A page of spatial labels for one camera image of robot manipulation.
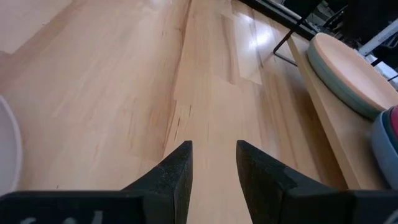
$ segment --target metal leg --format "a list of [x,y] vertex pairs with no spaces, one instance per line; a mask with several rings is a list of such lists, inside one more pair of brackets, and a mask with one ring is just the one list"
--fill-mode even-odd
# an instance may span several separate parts
[[304,16],[302,16],[301,19],[300,19],[299,21],[297,21],[297,23],[289,30],[289,32],[285,35],[285,37],[276,45],[276,47],[275,47],[274,50],[272,51],[272,53],[274,53],[274,55],[275,55],[276,57],[279,57],[279,58],[281,58],[282,60],[285,60],[286,62],[291,63],[292,65],[297,66],[297,64],[296,64],[293,60],[291,60],[291,59],[289,59],[289,58],[287,58],[287,57],[285,57],[285,56],[283,56],[283,55],[277,53],[277,51],[279,50],[280,46],[282,46],[282,44],[284,44],[284,43],[286,42],[286,40],[290,38],[290,36],[297,30],[297,28],[300,27],[300,25],[304,22],[304,20],[317,8],[317,6],[318,6],[322,1],[323,1],[323,0],[316,0],[316,1],[314,1],[314,2],[313,2],[313,5],[311,5],[311,7],[310,7],[310,9],[308,10],[308,12],[307,12]]

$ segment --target black metal stand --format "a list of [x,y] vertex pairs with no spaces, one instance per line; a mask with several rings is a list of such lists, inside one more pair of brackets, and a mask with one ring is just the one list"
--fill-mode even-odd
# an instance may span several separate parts
[[310,9],[308,10],[308,12],[301,17],[301,19],[299,21],[297,21],[297,23],[289,30],[289,32],[285,35],[285,37],[276,45],[276,47],[274,48],[274,50],[272,51],[272,53],[274,53],[274,55],[276,57],[279,57],[280,59],[291,63],[292,65],[297,66],[297,64],[295,63],[295,61],[293,61],[292,59],[287,58],[286,56],[278,53],[277,51],[279,50],[280,46],[282,46],[282,44],[284,44],[286,42],[287,39],[290,38],[290,36],[297,30],[297,28],[300,27],[300,25],[305,21],[305,19],[317,8],[317,6],[322,2],[322,0],[316,0],[313,2],[313,5],[311,5]]

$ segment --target white object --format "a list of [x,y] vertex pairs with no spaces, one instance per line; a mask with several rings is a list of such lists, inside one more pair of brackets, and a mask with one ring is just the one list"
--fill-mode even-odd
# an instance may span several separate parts
[[398,32],[398,19],[388,25],[384,30],[382,30],[378,35],[375,35],[369,42],[363,45],[358,52],[361,55],[367,55],[368,53],[372,52],[373,49],[381,45],[384,41],[390,38]]
[[22,143],[17,121],[0,96],[0,195],[15,191],[22,170]]

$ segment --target wooden floor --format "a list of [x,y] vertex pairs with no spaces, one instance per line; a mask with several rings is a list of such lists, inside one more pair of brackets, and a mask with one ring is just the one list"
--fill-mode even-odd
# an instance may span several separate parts
[[235,0],[52,9],[15,52],[0,49],[0,94],[23,138],[21,189],[121,189],[188,139],[189,223],[251,222],[238,139],[347,188],[298,69],[272,55],[285,27]]

